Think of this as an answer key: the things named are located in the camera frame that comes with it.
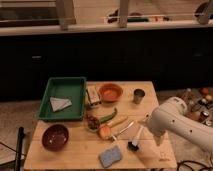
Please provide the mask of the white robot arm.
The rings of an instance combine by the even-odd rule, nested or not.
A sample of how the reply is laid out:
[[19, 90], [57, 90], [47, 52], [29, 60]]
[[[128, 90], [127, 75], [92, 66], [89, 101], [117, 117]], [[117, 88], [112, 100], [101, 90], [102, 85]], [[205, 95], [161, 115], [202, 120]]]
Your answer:
[[185, 117], [186, 112], [186, 103], [181, 98], [171, 97], [152, 111], [146, 127], [157, 138], [170, 131], [213, 153], [213, 127]]

